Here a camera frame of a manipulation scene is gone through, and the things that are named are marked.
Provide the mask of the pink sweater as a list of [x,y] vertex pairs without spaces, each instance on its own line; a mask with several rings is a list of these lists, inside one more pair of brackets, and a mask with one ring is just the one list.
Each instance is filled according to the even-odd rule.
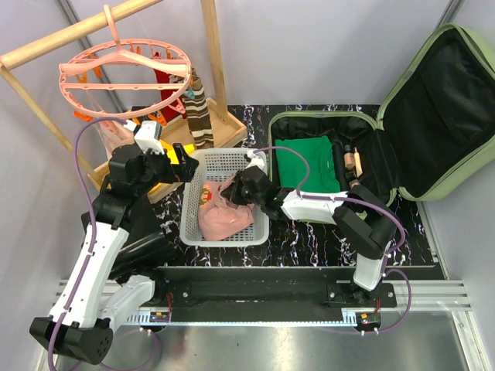
[[254,222],[253,204],[237,205],[221,195],[233,181],[234,174],[223,182],[206,180],[203,184],[198,208],[198,225],[205,240],[224,240]]

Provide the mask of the green hard-shell suitcase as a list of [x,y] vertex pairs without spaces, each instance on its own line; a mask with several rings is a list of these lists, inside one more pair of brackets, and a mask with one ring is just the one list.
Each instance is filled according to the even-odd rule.
[[269,141],[326,136],[360,153],[359,180],[384,203],[435,201],[494,157],[494,50],[476,31],[439,27],[375,114],[286,111]]

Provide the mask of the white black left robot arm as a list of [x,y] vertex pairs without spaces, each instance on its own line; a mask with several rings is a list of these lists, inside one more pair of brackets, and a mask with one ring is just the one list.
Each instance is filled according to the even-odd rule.
[[148,193],[159,183],[190,182],[199,162],[180,143],[166,151],[116,148],[99,196],[89,208],[90,221],[73,272],[48,316],[33,319],[29,332],[48,352],[93,365],[107,355],[114,333],[145,302],[164,302],[167,287],[145,275],[133,275],[108,300],[101,301],[119,252],[150,205]]

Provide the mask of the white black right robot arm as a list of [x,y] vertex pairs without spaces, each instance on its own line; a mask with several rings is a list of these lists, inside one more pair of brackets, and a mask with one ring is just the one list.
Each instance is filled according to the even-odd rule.
[[337,226],[357,252],[351,297],[360,306],[379,296],[384,260],[401,224],[395,214],[362,185],[350,191],[314,193],[274,184],[257,167],[235,174],[220,194],[234,205],[254,204],[272,220],[298,220]]

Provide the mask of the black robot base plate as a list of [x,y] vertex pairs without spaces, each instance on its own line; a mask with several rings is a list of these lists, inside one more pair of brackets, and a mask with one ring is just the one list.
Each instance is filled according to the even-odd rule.
[[[162,267],[151,300],[122,325],[354,327],[359,311],[396,309],[399,290],[436,276],[432,267],[399,267],[368,292],[352,283],[352,268]],[[106,283],[102,301],[111,291]]]

